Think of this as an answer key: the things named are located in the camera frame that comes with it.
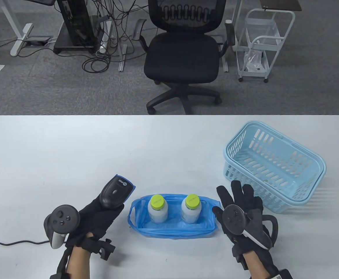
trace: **black computer tower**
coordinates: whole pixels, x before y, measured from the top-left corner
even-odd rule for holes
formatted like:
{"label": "black computer tower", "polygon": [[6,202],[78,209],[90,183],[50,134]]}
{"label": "black computer tower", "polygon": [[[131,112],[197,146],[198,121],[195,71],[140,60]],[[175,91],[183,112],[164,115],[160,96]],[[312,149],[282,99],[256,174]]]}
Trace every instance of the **black computer tower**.
{"label": "black computer tower", "polygon": [[93,1],[57,0],[64,25],[54,45],[54,52],[62,50],[96,51],[101,42],[103,30],[97,22],[98,11],[91,6]]}

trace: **plastic bottle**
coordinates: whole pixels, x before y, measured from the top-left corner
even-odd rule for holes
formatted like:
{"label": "plastic bottle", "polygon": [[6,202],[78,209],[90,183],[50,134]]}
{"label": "plastic bottle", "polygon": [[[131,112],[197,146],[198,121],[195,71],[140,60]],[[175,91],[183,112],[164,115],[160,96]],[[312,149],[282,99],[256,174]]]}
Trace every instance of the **plastic bottle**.
{"label": "plastic bottle", "polygon": [[151,197],[147,210],[151,221],[154,223],[163,223],[168,218],[168,203],[159,194]]}
{"label": "plastic bottle", "polygon": [[181,217],[185,223],[196,223],[202,203],[196,194],[190,194],[181,203]]}

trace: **yellow-green bottle cap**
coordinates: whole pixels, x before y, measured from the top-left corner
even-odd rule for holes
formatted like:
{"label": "yellow-green bottle cap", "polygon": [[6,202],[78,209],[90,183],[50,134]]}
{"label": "yellow-green bottle cap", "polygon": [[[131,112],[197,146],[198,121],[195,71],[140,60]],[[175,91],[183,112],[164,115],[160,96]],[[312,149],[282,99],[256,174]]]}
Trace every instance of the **yellow-green bottle cap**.
{"label": "yellow-green bottle cap", "polygon": [[150,205],[154,210],[161,210],[165,205],[164,198],[159,194],[155,194],[150,199]]}
{"label": "yellow-green bottle cap", "polygon": [[186,197],[185,204],[189,209],[195,210],[200,204],[200,199],[196,194],[190,194]]}

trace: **blue plastic bag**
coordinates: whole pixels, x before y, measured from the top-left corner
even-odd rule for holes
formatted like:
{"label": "blue plastic bag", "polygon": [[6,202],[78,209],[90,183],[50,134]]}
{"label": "blue plastic bag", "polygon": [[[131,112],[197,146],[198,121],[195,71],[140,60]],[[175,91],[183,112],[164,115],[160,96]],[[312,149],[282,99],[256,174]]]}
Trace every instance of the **blue plastic bag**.
{"label": "blue plastic bag", "polygon": [[[147,205],[153,195],[136,199],[132,202],[128,214],[128,224],[142,235],[155,238],[202,238],[210,236],[217,229],[213,206],[220,206],[219,201],[207,197],[199,197],[202,211],[194,224],[185,223],[181,218],[181,203],[185,194],[161,194],[168,203],[168,219],[164,223],[153,223],[150,220]],[[134,209],[134,223],[131,220]]]}

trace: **light blue plastic basket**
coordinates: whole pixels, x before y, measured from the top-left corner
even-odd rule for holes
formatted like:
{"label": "light blue plastic basket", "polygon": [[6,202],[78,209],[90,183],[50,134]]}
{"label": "light blue plastic basket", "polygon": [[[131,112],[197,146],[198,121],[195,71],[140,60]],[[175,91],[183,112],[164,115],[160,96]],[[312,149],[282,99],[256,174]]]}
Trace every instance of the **light blue plastic basket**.
{"label": "light blue plastic basket", "polygon": [[259,121],[236,134],[224,157],[225,177],[252,185],[264,206],[278,214],[305,205],[326,173],[318,154]]}

